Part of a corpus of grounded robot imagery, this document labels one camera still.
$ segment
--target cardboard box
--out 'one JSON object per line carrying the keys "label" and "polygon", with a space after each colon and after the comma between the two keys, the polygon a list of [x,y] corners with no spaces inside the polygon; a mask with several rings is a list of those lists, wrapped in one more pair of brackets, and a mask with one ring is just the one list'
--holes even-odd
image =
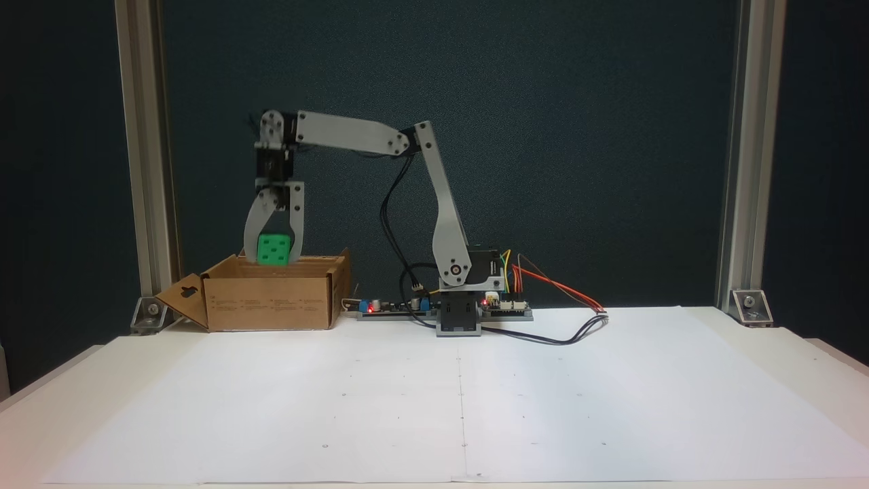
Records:
{"label": "cardboard box", "polygon": [[210,332],[327,330],[350,293],[350,254],[260,266],[232,255],[157,298]]}

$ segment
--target red wire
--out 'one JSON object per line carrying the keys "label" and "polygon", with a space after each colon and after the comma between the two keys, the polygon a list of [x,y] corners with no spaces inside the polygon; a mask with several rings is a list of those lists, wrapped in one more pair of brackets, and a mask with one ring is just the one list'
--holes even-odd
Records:
{"label": "red wire", "polygon": [[570,287],[568,287],[568,286],[566,286],[566,285],[564,285],[564,284],[560,284],[560,283],[558,283],[558,282],[555,282],[555,281],[552,280],[552,279],[549,279],[549,278],[543,277],[543,276],[541,276],[541,275],[537,275],[536,273],[534,273],[534,272],[532,272],[532,271],[525,270],[524,268],[522,268],[522,267],[520,267],[520,266],[513,265],[513,274],[514,274],[514,275],[517,274],[517,273],[523,273],[523,272],[526,273],[526,274],[528,274],[529,276],[531,276],[531,277],[533,277],[533,278],[536,278],[536,279],[540,280],[541,282],[547,282],[547,283],[549,283],[549,284],[555,285],[556,287],[558,287],[559,289],[562,289],[563,291],[570,292],[570,293],[574,294],[576,297],[582,299],[582,300],[583,300],[584,302],[586,302],[586,303],[587,303],[587,304],[588,304],[592,309],[595,309],[596,311],[603,311],[603,310],[604,310],[603,306],[600,305],[600,303],[598,303],[598,301],[596,301],[596,300],[590,298],[589,296],[587,296],[586,294],[584,294],[584,293],[582,293],[582,292],[580,292],[580,291],[575,291],[574,289],[571,289]]}

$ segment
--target green die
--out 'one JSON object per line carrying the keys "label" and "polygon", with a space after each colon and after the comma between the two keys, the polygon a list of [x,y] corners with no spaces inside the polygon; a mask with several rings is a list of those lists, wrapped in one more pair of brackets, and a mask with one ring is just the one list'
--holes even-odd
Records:
{"label": "green die", "polygon": [[260,265],[286,265],[293,240],[286,234],[261,234],[256,247],[256,262]]}

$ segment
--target metal post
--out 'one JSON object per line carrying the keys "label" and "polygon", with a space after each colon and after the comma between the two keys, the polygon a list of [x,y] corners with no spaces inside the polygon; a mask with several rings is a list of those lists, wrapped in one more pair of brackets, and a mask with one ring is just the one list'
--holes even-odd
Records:
{"label": "metal post", "polygon": [[181,260],[169,159],[159,0],[116,0],[129,181],[143,297],[169,288]]}
{"label": "metal post", "polygon": [[763,274],[785,7],[786,0],[740,3],[716,287],[717,306],[735,317],[742,305],[733,291],[758,290]]}

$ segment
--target table surface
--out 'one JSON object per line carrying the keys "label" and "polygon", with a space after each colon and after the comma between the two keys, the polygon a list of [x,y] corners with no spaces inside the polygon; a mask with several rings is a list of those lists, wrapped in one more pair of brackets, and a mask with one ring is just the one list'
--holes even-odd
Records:
{"label": "table surface", "polygon": [[[771,377],[823,412],[854,439],[869,446],[869,377],[787,329],[747,329],[712,307],[687,308],[687,311]],[[206,333],[194,325],[176,325],[150,337],[121,337],[89,357],[79,358],[68,371],[55,378],[49,376],[32,392],[11,399],[16,401],[14,404],[0,405],[0,487],[50,487],[39,483],[47,471],[64,460],[103,425],[105,419],[119,412],[139,392],[160,379],[205,337]],[[148,463],[147,455],[143,455],[143,463]],[[221,485],[270,489],[291,486],[298,485]],[[346,485],[317,484],[317,489],[331,489],[331,486]],[[390,489],[401,489],[396,486],[418,484],[388,485]],[[432,486],[440,485],[426,486],[426,489],[435,489]],[[869,479],[548,483],[547,486],[835,489],[869,487]],[[70,485],[72,487],[147,489],[157,486]]]}

